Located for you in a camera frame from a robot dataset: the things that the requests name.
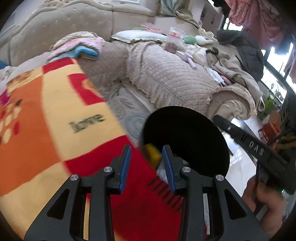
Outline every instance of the folded clothes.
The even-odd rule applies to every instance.
[[[61,58],[65,58],[65,57],[70,57],[70,58],[83,57],[83,58],[88,58],[88,59],[97,59],[99,57],[99,53],[97,51],[95,51],[94,49],[91,49],[91,48],[83,46],[83,45],[79,45],[75,49],[73,49],[67,53],[63,53],[57,57],[52,58],[49,61],[49,63],[56,61],[58,59],[61,59]]]
[[[102,38],[78,38],[73,39],[67,43],[65,43],[63,46],[57,48],[54,51],[51,51],[47,60],[51,61],[54,57],[60,56],[61,54],[67,53],[73,49],[75,49],[77,46],[85,46],[89,49],[93,49],[97,52],[98,57],[100,56],[100,53],[102,51],[102,46],[105,43],[105,40]]]

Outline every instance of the orange fabric patch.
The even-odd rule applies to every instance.
[[[5,111],[0,120],[0,196],[60,161],[44,120],[41,89],[42,76],[13,91],[10,104],[0,109]]]

